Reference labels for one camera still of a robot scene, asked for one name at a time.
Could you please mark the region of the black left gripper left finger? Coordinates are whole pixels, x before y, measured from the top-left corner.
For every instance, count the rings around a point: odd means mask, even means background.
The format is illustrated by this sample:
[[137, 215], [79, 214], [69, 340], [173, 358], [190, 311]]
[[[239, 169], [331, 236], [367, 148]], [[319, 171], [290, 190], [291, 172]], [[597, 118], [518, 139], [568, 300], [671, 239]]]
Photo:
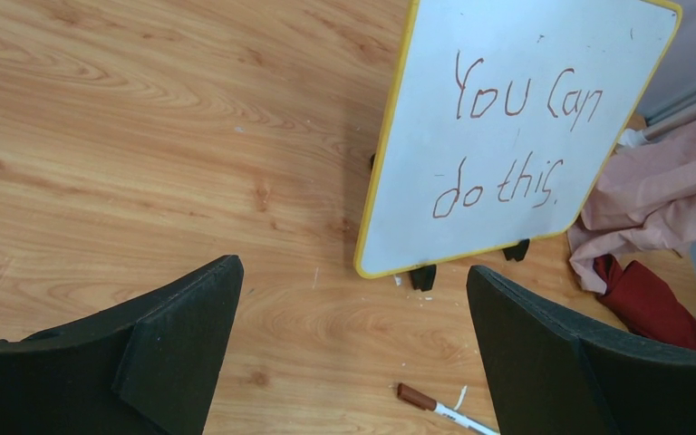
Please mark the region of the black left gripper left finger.
[[241, 295], [222, 256], [82, 319], [0, 340], [0, 434], [199, 434]]

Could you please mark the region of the brown marker cap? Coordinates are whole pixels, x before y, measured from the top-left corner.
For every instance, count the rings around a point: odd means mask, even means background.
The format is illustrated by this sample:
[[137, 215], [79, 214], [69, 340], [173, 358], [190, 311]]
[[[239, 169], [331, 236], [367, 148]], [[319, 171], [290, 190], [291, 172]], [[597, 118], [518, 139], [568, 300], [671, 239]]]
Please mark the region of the brown marker cap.
[[396, 387], [396, 397], [400, 401], [425, 411], [435, 411], [438, 406], [438, 402], [430, 396], [401, 382]]

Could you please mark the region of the white marker pen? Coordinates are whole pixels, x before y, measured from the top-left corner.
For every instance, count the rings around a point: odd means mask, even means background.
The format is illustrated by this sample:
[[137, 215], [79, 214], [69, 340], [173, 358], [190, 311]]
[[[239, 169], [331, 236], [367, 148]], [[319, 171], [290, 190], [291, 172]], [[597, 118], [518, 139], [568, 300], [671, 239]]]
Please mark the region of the white marker pen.
[[457, 423], [459, 426], [464, 427], [466, 429], [475, 431], [478, 434], [482, 435], [499, 435], [499, 432], [496, 430], [491, 429], [490, 427], [471, 419], [470, 417], [453, 410], [452, 408], [447, 407], [446, 405], [437, 402], [435, 408], [433, 411], [450, 421], [453, 421]]

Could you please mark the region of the yellow framed whiteboard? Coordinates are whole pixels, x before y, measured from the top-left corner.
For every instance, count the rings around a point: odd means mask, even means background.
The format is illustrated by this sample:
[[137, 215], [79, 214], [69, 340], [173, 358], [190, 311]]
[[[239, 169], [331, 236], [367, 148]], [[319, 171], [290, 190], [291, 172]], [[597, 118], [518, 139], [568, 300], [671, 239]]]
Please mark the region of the yellow framed whiteboard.
[[565, 232], [681, 20], [670, 1], [411, 2], [357, 273]]

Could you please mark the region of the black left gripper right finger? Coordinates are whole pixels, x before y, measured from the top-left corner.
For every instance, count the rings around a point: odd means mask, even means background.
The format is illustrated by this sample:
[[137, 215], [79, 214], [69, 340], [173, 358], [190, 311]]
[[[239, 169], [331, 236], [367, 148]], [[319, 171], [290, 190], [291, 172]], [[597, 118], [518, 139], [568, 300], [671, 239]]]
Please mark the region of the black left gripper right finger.
[[503, 434], [696, 434], [696, 351], [616, 329], [487, 266], [469, 310]]

